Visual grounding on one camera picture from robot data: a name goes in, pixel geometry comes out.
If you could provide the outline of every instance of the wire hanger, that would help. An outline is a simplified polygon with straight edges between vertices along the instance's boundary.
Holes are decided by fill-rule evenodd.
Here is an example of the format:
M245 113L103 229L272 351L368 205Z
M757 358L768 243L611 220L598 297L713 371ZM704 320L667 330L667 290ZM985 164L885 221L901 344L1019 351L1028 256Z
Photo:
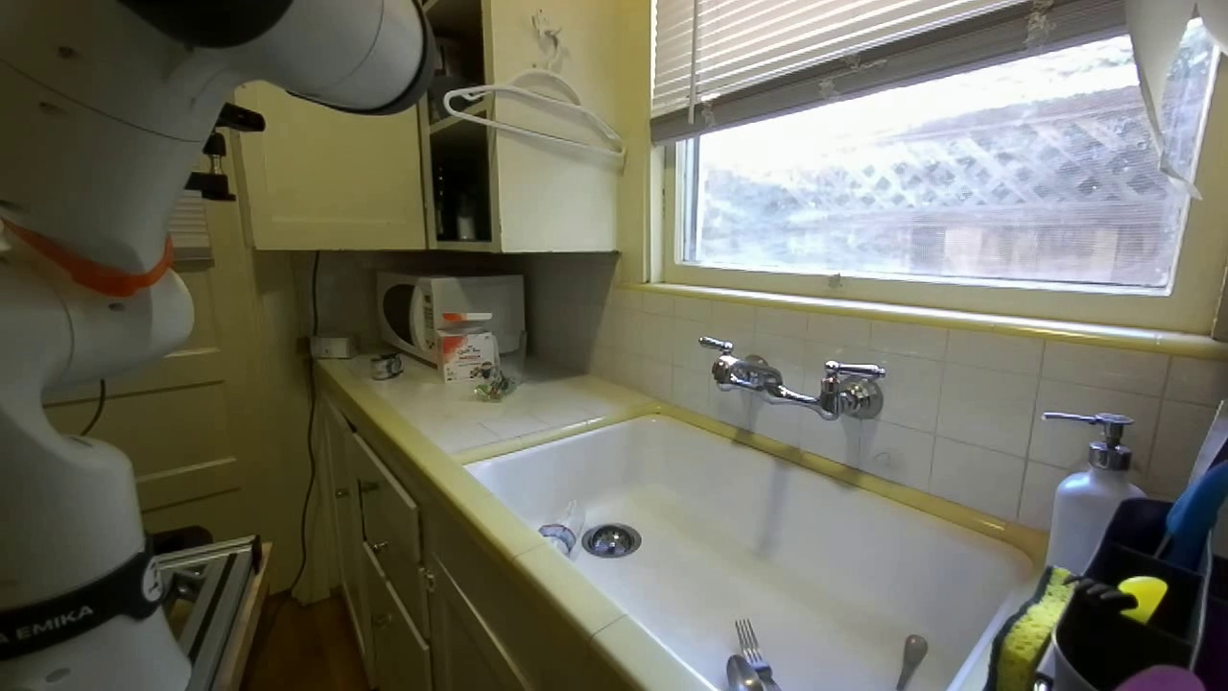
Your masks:
M481 104L481 100L491 104L495 95L510 95L510 100L533 104L539 113L551 113L560 118L570 118L570 124L588 127L598 141L550 133L550 132L533 132L533 127L523 127L523 124L500 124L500 118L487 118L487 114L470 113L470 104ZM560 148L570 148L570 155L601 157L601 160L614 160L614 164L620 164L620 157L624 157L620 139L598 114L592 114L579 104L575 88L557 74L523 74L510 86L449 88L440 95L440 104L460 124L474 124L474 127L504 132L504 133L514 133L514 139L530 139L530 141L560 145Z

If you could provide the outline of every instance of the yellow sponge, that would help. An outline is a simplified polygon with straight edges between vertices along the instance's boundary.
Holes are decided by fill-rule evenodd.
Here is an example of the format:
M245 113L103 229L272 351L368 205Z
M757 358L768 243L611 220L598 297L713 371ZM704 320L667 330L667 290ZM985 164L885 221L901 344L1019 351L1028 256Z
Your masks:
M1034 664L1074 594L1066 567L1045 567L1034 594L994 639L985 691L1033 691Z

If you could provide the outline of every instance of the window frame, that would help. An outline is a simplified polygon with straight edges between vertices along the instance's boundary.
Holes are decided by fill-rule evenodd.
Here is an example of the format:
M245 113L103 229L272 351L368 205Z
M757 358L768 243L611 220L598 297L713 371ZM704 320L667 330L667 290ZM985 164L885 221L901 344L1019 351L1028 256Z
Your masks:
M1193 157L1193 189L1178 246L1174 284L1165 297L1106 290L1106 289L1033 289L1033 284L973 284L973 279L885 279L885 275L827 275L827 274L765 274L765 267L698 267L684 265L688 209L684 209L684 145L656 141L656 220L647 284L720 289L757 297L795 297L812 305L866 312L927 312L927 313L1004 313L1129 330L1215 335L1228 265L1228 64L1215 56L1208 114Z

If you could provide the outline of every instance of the window sill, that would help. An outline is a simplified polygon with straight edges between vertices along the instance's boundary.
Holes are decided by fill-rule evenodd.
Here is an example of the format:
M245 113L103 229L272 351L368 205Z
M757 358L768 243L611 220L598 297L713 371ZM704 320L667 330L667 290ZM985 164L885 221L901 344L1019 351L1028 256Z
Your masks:
M635 284L633 290L768 305L768 307L860 313L860 320L881 320L881 322L923 322L923 328L994 330L994 335L1059 337L1059 342L1084 342L1084 344L1114 344L1114 351L1228 361L1228 342L1212 342L1203 335L1178 335L1178 330L1049 322L1049 320L1011 320L1011 313L977 313L977 312L894 307L894 305L854 305L854 298L807 298L807 297L695 289L695 284Z

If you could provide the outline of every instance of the window blind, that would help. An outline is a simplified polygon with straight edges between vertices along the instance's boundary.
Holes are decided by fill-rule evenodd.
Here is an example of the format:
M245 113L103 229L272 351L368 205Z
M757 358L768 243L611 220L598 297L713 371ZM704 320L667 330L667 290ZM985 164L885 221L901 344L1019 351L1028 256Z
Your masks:
M656 0L653 19L656 141L1125 28L1121 0Z

